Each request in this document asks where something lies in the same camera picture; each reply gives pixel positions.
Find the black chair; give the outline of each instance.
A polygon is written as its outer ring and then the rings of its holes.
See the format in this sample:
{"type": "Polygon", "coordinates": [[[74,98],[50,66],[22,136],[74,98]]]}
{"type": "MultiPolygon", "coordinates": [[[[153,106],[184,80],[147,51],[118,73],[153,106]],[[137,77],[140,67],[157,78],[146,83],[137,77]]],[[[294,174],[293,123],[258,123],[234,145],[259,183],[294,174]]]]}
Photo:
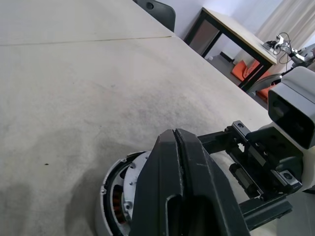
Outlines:
{"type": "Polygon", "coordinates": [[[174,9],[155,0],[133,0],[162,25],[174,32],[176,13],[174,9]]]}

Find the cable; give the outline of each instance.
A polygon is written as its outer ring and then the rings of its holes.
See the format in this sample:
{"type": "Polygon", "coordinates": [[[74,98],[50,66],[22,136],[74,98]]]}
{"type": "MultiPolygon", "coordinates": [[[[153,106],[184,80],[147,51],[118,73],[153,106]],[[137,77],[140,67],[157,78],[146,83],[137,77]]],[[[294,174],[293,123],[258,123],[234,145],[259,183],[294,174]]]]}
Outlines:
{"type": "Polygon", "coordinates": [[[282,65],[288,63],[288,61],[287,61],[287,62],[281,62],[281,59],[282,59],[285,55],[287,55],[287,54],[286,54],[286,53],[283,54],[283,55],[280,57],[280,59],[279,59],[279,63],[282,64],[282,65]]]}
{"type": "Polygon", "coordinates": [[[286,54],[286,64],[285,64],[285,70],[287,71],[287,64],[289,63],[289,55],[286,54]]]}
{"type": "Polygon", "coordinates": [[[292,50],[292,48],[290,48],[290,47],[288,47],[288,46],[284,46],[284,45],[280,46],[280,48],[282,48],[282,47],[283,47],[283,48],[289,48],[290,51],[291,51],[291,53],[294,53],[293,50],[292,50]]]}
{"type": "Polygon", "coordinates": [[[281,47],[279,48],[279,51],[278,51],[277,54],[275,54],[275,51],[276,51],[276,50],[274,50],[273,54],[276,56],[276,55],[278,55],[278,54],[281,52],[281,47]]]}
{"type": "Polygon", "coordinates": [[[288,41],[287,41],[287,42],[289,42],[290,48],[292,48],[292,46],[291,46],[291,40],[290,40],[289,35],[288,35],[286,32],[279,33],[279,35],[280,35],[280,34],[283,34],[283,33],[287,35],[287,38],[288,38],[288,41]]]}

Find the orange chair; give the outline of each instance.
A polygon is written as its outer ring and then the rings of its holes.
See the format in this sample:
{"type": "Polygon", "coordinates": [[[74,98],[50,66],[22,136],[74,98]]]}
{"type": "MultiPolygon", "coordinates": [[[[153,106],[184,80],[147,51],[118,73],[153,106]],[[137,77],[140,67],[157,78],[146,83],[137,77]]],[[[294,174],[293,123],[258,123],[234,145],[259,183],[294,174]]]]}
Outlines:
{"type": "MultiPolygon", "coordinates": [[[[236,78],[238,78],[240,81],[243,81],[243,80],[245,80],[245,78],[246,78],[258,65],[259,65],[259,62],[255,60],[255,61],[251,64],[250,67],[247,67],[246,64],[245,64],[245,62],[242,60],[242,61],[240,61],[239,63],[237,63],[237,64],[234,66],[234,68],[233,68],[233,70],[232,70],[231,73],[232,73],[232,75],[234,75],[236,78]]],[[[262,78],[264,78],[264,77],[266,77],[266,76],[269,76],[269,75],[270,75],[270,73],[269,73],[268,71],[266,71],[259,79],[262,79],[262,78]]],[[[272,86],[269,87],[269,88],[265,88],[265,89],[259,91],[259,92],[257,93],[257,95],[258,95],[261,99],[263,99],[264,101],[267,102],[267,101],[268,101],[268,91],[269,91],[270,88],[272,88],[272,86]]]]}

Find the desk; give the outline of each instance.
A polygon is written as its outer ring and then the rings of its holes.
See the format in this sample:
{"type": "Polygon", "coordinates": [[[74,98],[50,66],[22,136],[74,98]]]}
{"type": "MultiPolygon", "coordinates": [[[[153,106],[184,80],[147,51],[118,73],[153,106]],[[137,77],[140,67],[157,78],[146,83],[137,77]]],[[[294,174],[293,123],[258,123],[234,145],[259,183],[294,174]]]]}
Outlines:
{"type": "MultiPolygon", "coordinates": [[[[117,159],[169,128],[202,135],[238,119],[251,130],[270,122],[177,37],[1,46],[0,235],[92,236],[117,159]]],[[[246,200],[232,160],[213,158],[246,200]]]]}
{"type": "Polygon", "coordinates": [[[263,42],[259,38],[231,17],[211,11],[204,7],[202,8],[196,23],[185,38],[185,42],[188,45],[192,42],[201,24],[205,20],[217,28],[218,32],[202,54],[202,57],[205,57],[208,54],[221,34],[224,33],[260,63],[239,85],[244,91],[247,91],[272,65],[277,64],[277,59],[262,46],[263,42]]]}
{"type": "Polygon", "coordinates": [[[0,45],[174,36],[146,15],[132,0],[2,0],[0,45]]]}

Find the orange cushion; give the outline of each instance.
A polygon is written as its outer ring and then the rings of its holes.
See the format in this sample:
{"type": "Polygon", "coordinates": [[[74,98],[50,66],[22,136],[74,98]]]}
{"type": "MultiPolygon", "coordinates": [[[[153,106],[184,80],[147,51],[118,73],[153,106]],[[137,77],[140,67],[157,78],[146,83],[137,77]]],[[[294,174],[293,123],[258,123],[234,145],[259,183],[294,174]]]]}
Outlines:
{"type": "Polygon", "coordinates": [[[249,66],[248,69],[245,69],[243,73],[243,77],[246,78],[258,65],[259,65],[259,62],[254,60],[251,66],[249,66]]]}
{"type": "Polygon", "coordinates": [[[268,88],[264,88],[263,90],[258,91],[258,92],[257,92],[257,95],[258,95],[261,99],[267,101],[267,100],[268,100],[268,91],[269,91],[269,89],[271,89],[273,86],[275,86],[275,85],[272,85],[272,86],[270,86],[270,87],[268,87],[268,88]]]}
{"type": "Polygon", "coordinates": [[[240,61],[239,63],[237,63],[233,70],[231,71],[232,75],[234,75],[236,78],[238,78],[240,81],[243,81],[244,80],[244,77],[243,77],[243,73],[244,73],[244,70],[246,69],[246,64],[245,62],[242,60],[240,61]]]}

